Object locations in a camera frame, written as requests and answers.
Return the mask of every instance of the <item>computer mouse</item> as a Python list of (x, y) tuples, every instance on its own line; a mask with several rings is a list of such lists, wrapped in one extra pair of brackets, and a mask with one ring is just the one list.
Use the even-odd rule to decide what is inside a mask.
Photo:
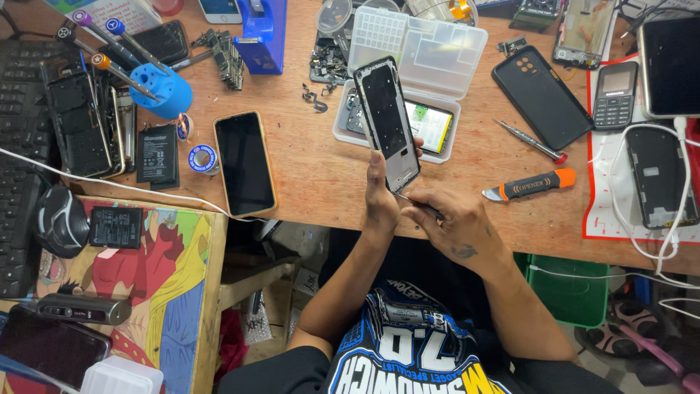
[(72, 259), (88, 243), (90, 225), (83, 203), (67, 187), (56, 184), (36, 204), (34, 235), (47, 251)]

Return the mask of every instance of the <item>phone keypad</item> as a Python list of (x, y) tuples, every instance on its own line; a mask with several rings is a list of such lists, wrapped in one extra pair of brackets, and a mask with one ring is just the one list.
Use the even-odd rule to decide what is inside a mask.
[(596, 100), (593, 122), (598, 127), (622, 127), (632, 120), (632, 95)]

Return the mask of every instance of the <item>charging cable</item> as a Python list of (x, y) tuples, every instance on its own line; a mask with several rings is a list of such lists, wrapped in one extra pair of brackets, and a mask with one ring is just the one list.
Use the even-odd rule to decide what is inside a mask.
[[(626, 143), (625, 136), (627, 133), (634, 129), (634, 128), (639, 128), (639, 127), (648, 127), (648, 128), (656, 128), (658, 130), (665, 131), (667, 133), (671, 133), (672, 135), (676, 136), (678, 140), (680, 141), (680, 150), (683, 154), (683, 163), (685, 164), (685, 183), (683, 184), (683, 192), (680, 197), (680, 205), (678, 207), (678, 213), (675, 216), (675, 220), (673, 220), (673, 224), (671, 225), (671, 228), (668, 230), (668, 236), (664, 240), (663, 244), (661, 244), (661, 250), (659, 251), (658, 256), (654, 256), (652, 254), (648, 254), (644, 252), (639, 245), (637, 244), (637, 241), (634, 239), (634, 232), (632, 231), (632, 228), (630, 226), (630, 223), (622, 216), (622, 213), (620, 212), (620, 207), (617, 204), (617, 198), (615, 196), (615, 183), (613, 182), (612, 179), (610, 179), (610, 196), (612, 198), (612, 206), (615, 211), (615, 216), (617, 216), (618, 220), (622, 224), (622, 227), (624, 228), (625, 232), (627, 232), (627, 235), (629, 236), (629, 239), (632, 241), (632, 244), (634, 247), (639, 251), (642, 255), (650, 258), (650, 259), (656, 259), (657, 260), (657, 267), (656, 271), (654, 272), (655, 275), (660, 276), (665, 280), (664, 283), (668, 285), (677, 285), (678, 287), (684, 287), (687, 289), (692, 289), (692, 288), (699, 288), (698, 286), (691, 286), (687, 283), (683, 282), (678, 282), (677, 280), (673, 280), (670, 278), (667, 278), (662, 272), (662, 266), (664, 263), (664, 260), (670, 259), (674, 257), (678, 253), (678, 234), (676, 233), (676, 228), (678, 227), (678, 223), (680, 223), (680, 220), (683, 218), (683, 210), (685, 209), (685, 202), (688, 197), (688, 193), (690, 191), (690, 160), (688, 159), (688, 151), (687, 147), (685, 144), (692, 144), (700, 147), (700, 143), (695, 142), (695, 141), (689, 141), (686, 140), (685, 138), (685, 128), (687, 125), (687, 121), (684, 117), (679, 116), (673, 120), (673, 126), (675, 128), (675, 131), (667, 128), (665, 126), (661, 125), (652, 125), (652, 124), (638, 124), (638, 125), (630, 125), (627, 128), (624, 129), (622, 132), (622, 137), (620, 140), (619, 148), (617, 149), (617, 153), (615, 154), (614, 159), (612, 160), (612, 164), (610, 165), (610, 172), (612, 173), (613, 168), (615, 167), (615, 163), (617, 162), (617, 159), (620, 157), (620, 153), (622, 152), (624, 145)], [(666, 248), (669, 246), (669, 243), (671, 244), (671, 247), (673, 248), (673, 251), (668, 255), (664, 256), (664, 253), (666, 252)]]
[[(668, 281), (666, 281), (666, 280), (663, 280), (663, 279), (654, 278), (653, 276), (644, 275), (643, 273), (637, 273), (637, 272), (616, 273), (616, 274), (613, 274), (613, 275), (605, 275), (605, 276), (581, 276), (581, 275), (571, 275), (571, 274), (568, 274), (568, 273), (551, 272), (551, 271), (547, 271), (546, 269), (542, 269), (542, 268), (540, 268), (540, 267), (538, 267), (538, 266), (536, 266), (536, 265), (532, 265), (532, 264), (529, 265), (528, 267), (529, 267), (531, 270), (534, 270), (534, 271), (542, 271), (542, 272), (548, 273), (548, 274), (550, 274), (550, 275), (554, 275), (554, 276), (565, 276), (565, 277), (567, 277), (567, 278), (579, 278), (579, 279), (606, 279), (606, 278), (621, 278), (621, 277), (623, 277), (623, 276), (635, 275), (635, 276), (641, 276), (642, 278), (647, 278), (647, 279), (649, 279), (649, 280), (653, 280), (653, 281), (655, 281), (655, 282), (663, 283), (663, 284), (665, 284), (665, 285), (680, 287), (680, 288), (683, 288), (683, 289), (691, 289), (691, 290), (700, 289), (700, 286), (692, 286), (692, 285), (688, 285), (687, 283), (676, 282), (676, 283), (682, 283), (682, 284), (683, 284), (683, 285), (679, 285), (679, 284), (675, 284), (675, 283), (670, 283), (670, 282), (668, 282)], [(668, 298), (668, 299), (661, 299), (661, 300), (659, 300), (659, 305), (663, 306), (664, 308), (672, 309), (672, 310), (674, 310), (674, 311), (676, 311), (676, 312), (682, 313), (682, 314), (684, 314), (684, 315), (688, 315), (688, 316), (690, 316), (691, 318), (695, 318), (695, 319), (700, 320), (700, 316), (694, 315), (694, 314), (692, 314), (692, 313), (690, 313), (690, 312), (686, 312), (686, 311), (684, 311), (684, 310), (682, 310), (682, 309), (678, 309), (678, 308), (676, 308), (675, 306), (670, 306), (670, 305), (666, 305), (666, 304), (665, 304), (666, 302), (670, 302), (670, 301), (692, 301), (692, 302), (700, 302), (700, 299), (693, 299), (693, 298)]]
[(148, 193), (148, 194), (155, 194), (156, 196), (163, 196), (163, 197), (172, 197), (172, 198), (179, 198), (181, 200), (187, 200), (187, 201), (195, 201), (197, 203), (204, 203), (217, 211), (223, 213), (224, 215), (228, 216), (228, 212), (224, 211), (223, 209), (219, 208), (217, 205), (214, 205), (210, 203), (209, 201), (202, 200), (201, 198), (196, 198), (196, 197), (187, 197), (187, 196), (177, 196), (175, 194), (165, 194), (161, 193), (159, 191), (153, 191), (153, 190), (146, 190), (146, 189), (139, 189), (138, 187), (133, 187), (133, 186), (127, 186), (125, 184), (118, 184), (115, 182), (109, 182), (103, 179), (93, 179), (93, 178), (86, 178), (86, 177), (79, 177), (78, 175), (71, 175), (66, 172), (63, 172), (61, 170), (56, 170), (55, 168), (50, 167), (49, 165), (39, 163), (38, 161), (34, 161), (30, 158), (24, 157), (22, 155), (15, 154), (13, 152), (7, 151), (5, 149), (0, 148), (0, 153), (6, 154), (8, 156), (12, 156), (13, 158), (19, 158), (20, 160), (24, 160), (28, 163), (31, 163), (33, 165), (38, 165), (39, 167), (45, 168), (46, 170), (49, 170), (51, 172), (55, 172), (59, 175), (64, 175), (65, 177), (72, 178), (72, 179), (77, 179), (81, 181), (88, 181), (88, 182), (96, 182), (96, 183), (102, 183), (102, 184), (108, 184), (111, 186), (116, 186), (120, 187), (122, 189), (127, 189), (127, 190), (132, 190), (132, 191), (138, 191), (140, 193)]

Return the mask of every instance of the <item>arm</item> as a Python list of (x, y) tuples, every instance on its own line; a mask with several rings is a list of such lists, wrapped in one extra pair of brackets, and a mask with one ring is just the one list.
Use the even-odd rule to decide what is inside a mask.
[[(416, 145), (420, 147), (422, 140), (416, 139)], [(304, 308), (287, 350), (314, 346), (332, 359), (333, 348), (356, 319), (382, 266), (398, 225), (399, 208), (386, 188), (386, 161), (380, 151), (372, 151), (365, 199), (367, 214), (360, 239), (343, 264)]]
[(508, 354), (578, 362), (571, 343), (523, 278), (510, 248), (501, 240), (477, 197), (448, 190), (413, 191), (406, 197), (432, 205), (444, 215), (445, 220), (438, 223), (416, 207), (401, 211), (425, 230), (430, 242), (445, 256), (484, 280), (493, 325)]

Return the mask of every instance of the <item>hand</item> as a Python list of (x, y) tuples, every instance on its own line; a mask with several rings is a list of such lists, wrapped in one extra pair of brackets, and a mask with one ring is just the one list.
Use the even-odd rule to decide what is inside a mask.
[[(416, 143), (416, 155), (421, 157), (423, 151), (422, 138), (414, 138)], [(367, 191), (365, 192), (367, 203), (367, 217), (365, 229), (378, 231), (381, 234), (391, 234), (399, 221), (399, 208), (396, 197), (386, 188), (386, 161), (380, 151), (372, 151), (370, 166), (367, 168)]]
[(404, 196), (440, 211), (444, 221), (421, 208), (409, 206), (401, 214), (414, 220), (428, 234), (430, 242), (447, 258), (482, 278), (497, 276), (512, 252), (503, 244), (489, 220), (483, 202), (473, 194), (461, 196), (450, 190), (418, 190)]

